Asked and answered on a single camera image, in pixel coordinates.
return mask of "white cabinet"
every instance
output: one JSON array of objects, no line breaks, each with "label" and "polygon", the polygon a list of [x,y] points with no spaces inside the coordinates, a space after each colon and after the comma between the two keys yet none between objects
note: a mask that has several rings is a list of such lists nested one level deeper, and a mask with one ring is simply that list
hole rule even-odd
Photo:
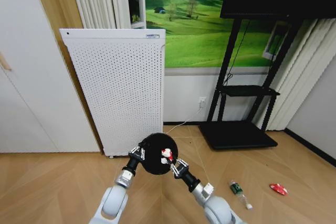
[{"label": "white cabinet", "polygon": [[[7,102],[1,105],[5,111],[0,111],[0,148],[99,151],[40,0],[0,0],[0,6],[0,52],[12,68],[6,72],[12,87],[4,78],[0,84],[1,98]],[[11,97],[15,102],[9,109]],[[13,139],[19,144],[10,148],[8,141]]]},{"label": "white cabinet", "polygon": [[56,152],[33,112],[0,69],[0,152]]}]

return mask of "black tv stand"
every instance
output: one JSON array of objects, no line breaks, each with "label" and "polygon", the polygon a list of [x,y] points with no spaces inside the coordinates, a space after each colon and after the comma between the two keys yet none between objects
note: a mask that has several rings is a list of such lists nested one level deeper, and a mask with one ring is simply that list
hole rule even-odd
[{"label": "black tv stand", "polygon": [[[277,142],[275,142],[265,133],[275,100],[277,96],[280,95],[269,86],[271,85],[274,76],[277,73],[290,45],[292,44],[298,30],[300,29],[302,22],[303,19],[295,19],[291,21],[291,27],[289,28],[287,36],[282,43],[282,46],[268,72],[263,85],[225,86],[223,83],[225,80],[226,71],[229,66],[230,58],[232,56],[240,25],[242,23],[241,18],[234,19],[208,118],[207,121],[199,127],[208,144],[213,149],[223,150],[238,148],[261,148],[274,147],[278,145]],[[219,95],[221,95],[221,100],[218,118],[217,122],[213,122],[212,119],[217,106]],[[256,100],[245,120],[222,120],[227,95],[230,97],[256,97]],[[262,123],[263,125],[261,129],[259,129],[252,123],[252,120],[265,96],[270,96],[270,101],[268,103],[267,111]]]}]

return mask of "power cord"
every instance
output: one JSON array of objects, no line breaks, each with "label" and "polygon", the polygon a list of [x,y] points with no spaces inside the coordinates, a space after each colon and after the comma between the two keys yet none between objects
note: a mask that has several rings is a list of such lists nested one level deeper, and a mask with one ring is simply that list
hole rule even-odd
[{"label": "power cord", "polygon": [[195,114],[193,114],[193,115],[191,116],[191,118],[187,119],[184,123],[181,123],[181,124],[179,124],[179,125],[176,125],[175,127],[171,128],[169,131],[165,132],[165,134],[168,134],[169,132],[171,132],[171,131],[172,131],[173,129],[175,129],[176,127],[179,127],[179,126],[181,126],[181,125],[183,125],[183,124],[189,122],[192,118],[194,118],[196,115],[198,115],[198,114],[200,113],[201,110],[202,110],[202,108],[200,108]]},{"label": "power cord", "polygon": [[246,34],[246,32],[247,32],[248,26],[250,25],[250,22],[251,22],[251,20],[249,19],[249,21],[248,21],[248,23],[247,23],[247,26],[246,26],[246,28],[245,28],[243,37],[241,38],[240,44],[239,44],[239,46],[238,46],[238,49],[237,49],[235,58],[233,59],[232,65],[231,65],[230,70],[229,70],[229,73],[227,73],[227,76],[226,76],[225,81],[223,82],[223,85],[226,85],[226,86],[227,86],[227,82],[229,81],[229,79],[231,79],[231,78],[233,77],[233,74],[231,74],[231,70],[232,70],[233,65],[235,64],[236,58],[237,58],[237,56],[238,56],[238,52],[239,52],[240,47],[241,47],[241,45],[242,45],[242,43],[243,43],[243,40],[244,40],[245,34]]}]

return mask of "wall outlet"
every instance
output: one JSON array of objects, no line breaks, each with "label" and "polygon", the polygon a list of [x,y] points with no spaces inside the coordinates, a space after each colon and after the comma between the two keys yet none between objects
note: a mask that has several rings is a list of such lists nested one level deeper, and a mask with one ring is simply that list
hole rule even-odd
[{"label": "wall outlet", "polygon": [[198,104],[200,108],[203,108],[205,106],[205,101],[206,101],[206,97],[199,97]]}]

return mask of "red and white sticker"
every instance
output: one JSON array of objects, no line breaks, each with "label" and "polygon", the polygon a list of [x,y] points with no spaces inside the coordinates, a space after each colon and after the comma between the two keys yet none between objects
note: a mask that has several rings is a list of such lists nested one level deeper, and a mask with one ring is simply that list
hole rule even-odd
[{"label": "red and white sticker", "polygon": [[164,156],[163,158],[161,158],[161,163],[162,164],[168,164],[167,159],[169,159],[170,162],[173,162],[173,153],[169,148],[161,150],[161,154],[162,154],[162,156]]},{"label": "red and white sticker", "polygon": [[280,184],[270,184],[270,188],[272,188],[274,191],[280,193],[281,195],[287,195],[287,190],[284,188],[284,186]]}]

